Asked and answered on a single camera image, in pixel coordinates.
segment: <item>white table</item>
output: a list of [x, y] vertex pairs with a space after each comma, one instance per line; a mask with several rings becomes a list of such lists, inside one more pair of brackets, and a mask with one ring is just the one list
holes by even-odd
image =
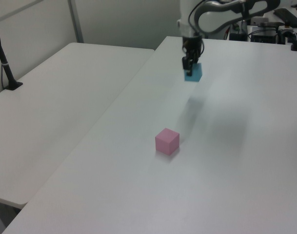
[[189, 83], [166, 38], [4, 234], [297, 234], [297, 52], [205, 45]]
[[153, 50], [72, 43], [0, 93], [0, 202], [22, 208]]

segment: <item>cube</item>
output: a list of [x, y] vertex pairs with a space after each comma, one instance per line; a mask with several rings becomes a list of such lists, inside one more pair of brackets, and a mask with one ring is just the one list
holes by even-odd
[[187, 72], [184, 71], [185, 81], [199, 82], [202, 77], [201, 63], [193, 64], [192, 76], [188, 76]]
[[179, 133], [163, 129], [156, 137], [156, 150], [171, 155], [179, 147]]

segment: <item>blue cube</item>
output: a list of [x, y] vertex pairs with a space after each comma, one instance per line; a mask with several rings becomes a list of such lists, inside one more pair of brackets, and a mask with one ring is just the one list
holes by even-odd
[[184, 71], [184, 74], [185, 81], [199, 82], [202, 77], [201, 63], [193, 64], [193, 74], [191, 77], [187, 75], [186, 71]]

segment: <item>pink cube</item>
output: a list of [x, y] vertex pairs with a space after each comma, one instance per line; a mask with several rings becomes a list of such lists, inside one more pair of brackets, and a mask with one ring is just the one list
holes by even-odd
[[156, 137], [156, 150], [171, 155], [179, 147], [179, 133], [163, 129]]

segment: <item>white wall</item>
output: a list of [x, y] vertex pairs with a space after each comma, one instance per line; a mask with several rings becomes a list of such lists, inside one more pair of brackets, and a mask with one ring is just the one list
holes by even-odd
[[76, 42], [68, 1], [44, 0], [1, 21], [0, 37], [14, 78], [19, 79], [65, 45]]
[[179, 0], [75, 0], [85, 43], [156, 49], [180, 36]]

